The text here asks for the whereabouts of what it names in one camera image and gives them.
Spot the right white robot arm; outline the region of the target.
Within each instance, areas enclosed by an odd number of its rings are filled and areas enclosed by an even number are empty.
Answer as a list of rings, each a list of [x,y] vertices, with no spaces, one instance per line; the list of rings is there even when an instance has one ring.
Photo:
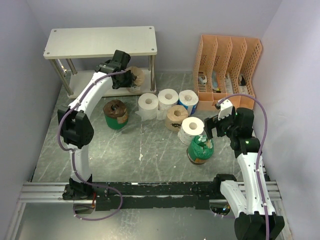
[[[245,194],[230,176],[212,186],[218,199],[226,198],[234,213],[234,231],[239,240],[275,240],[285,226],[276,214],[263,173],[261,143],[253,136],[254,112],[233,105],[219,107],[218,115],[206,118],[204,130],[209,139],[216,129],[218,137],[227,136],[240,166]]]

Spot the kraft-wrapped paper roll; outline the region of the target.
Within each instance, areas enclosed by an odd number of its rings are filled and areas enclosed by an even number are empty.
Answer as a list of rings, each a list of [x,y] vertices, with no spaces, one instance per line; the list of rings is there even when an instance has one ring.
[[[145,74],[142,70],[142,68],[136,67],[136,66],[130,66],[126,69],[127,71],[131,71],[133,74],[133,83],[130,87],[127,88],[127,90],[130,93],[135,93],[141,90],[141,86],[145,82]]]
[[[167,111],[165,126],[173,132],[178,132],[181,128],[183,120],[188,116],[188,111],[184,106],[174,105]]]

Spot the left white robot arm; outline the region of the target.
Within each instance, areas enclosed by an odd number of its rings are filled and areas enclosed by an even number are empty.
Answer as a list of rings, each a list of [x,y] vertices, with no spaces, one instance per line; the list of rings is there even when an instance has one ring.
[[[89,167],[89,144],[94,136],[91,114],[106,91],[130,87],[135,77],[127,65],[131,56],[116,50],[112,59],[100,63],[80,95],[67,107],[57,111],[57,141],[61,149],[70,153],[71,175],[66,194],[89,199],[94,192]]]

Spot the green torn-wrapped paper roll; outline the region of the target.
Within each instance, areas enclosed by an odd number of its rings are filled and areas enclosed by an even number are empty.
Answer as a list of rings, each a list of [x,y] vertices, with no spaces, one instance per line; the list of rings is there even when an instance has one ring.
[[[203,165],[213,156],[213,140],[205,135],[197,135],[191,140],[186,152],[192,164]]]

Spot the brown-green paper roll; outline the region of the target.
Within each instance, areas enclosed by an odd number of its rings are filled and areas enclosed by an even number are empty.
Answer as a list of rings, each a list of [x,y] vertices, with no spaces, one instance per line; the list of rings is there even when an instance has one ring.
[[[103,113],[108,127],[113,130],[119,130],[128,123],[127,107],[118,99],[107,102],[103,107]]]

